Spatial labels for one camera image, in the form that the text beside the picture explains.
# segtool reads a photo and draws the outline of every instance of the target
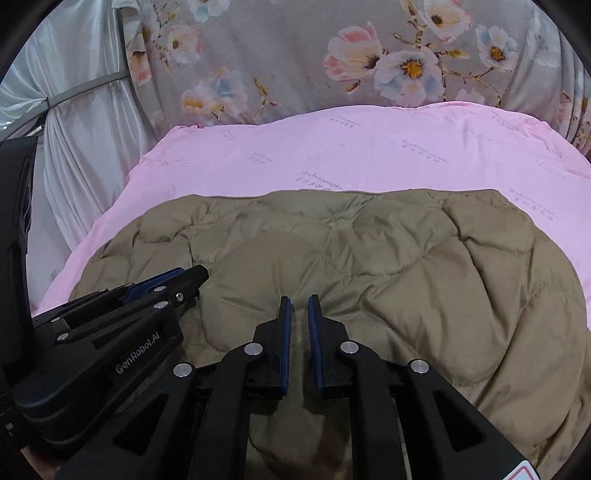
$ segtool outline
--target sheer white drape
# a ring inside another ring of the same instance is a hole
[[[45,98],[126,69],[117,12],[112,0],[64,0],[36,29],[0,84],[0,129]],[[108,83],[52,108],[44,129],[42,168],[34,190],[44,189],[49,208],[33,206],[30,242],[47,236],[48,245],[74,250],[94,221],[107,211],[125,186],[128,172],[154,146],[128,79]],[[34,192],[36,198],[43,198]],[[57,230],[47,226],[53,215]],[[62,239],[55,238],[58,233]],[[31,248],[30,255],[43,253]],[[34,258],[29,277],[46,279],[59,265]],[[31,292],[32,304],[43,290]]]

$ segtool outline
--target gray floral fabric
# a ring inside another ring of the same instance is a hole
[[[531,0],[113,0],[157,135],[343,105],[463,100],[591,149],[591,78]]]

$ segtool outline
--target white sticker with red border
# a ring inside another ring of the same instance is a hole
[[[503,480],[540,480],[540,477],[535,473],[534,467],[524,460]]]

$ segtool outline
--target pink bed sheet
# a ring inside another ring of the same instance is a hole
[[[464,102],[351,106],[267,125],[175,127],[51,284],[39,312],[68,301],[90,257],[148,209],[189,194],[277,190],[497,189],[573,263],[591,301],[591,166],[546,123]],[[589,313],[587,322],[591,327]]]

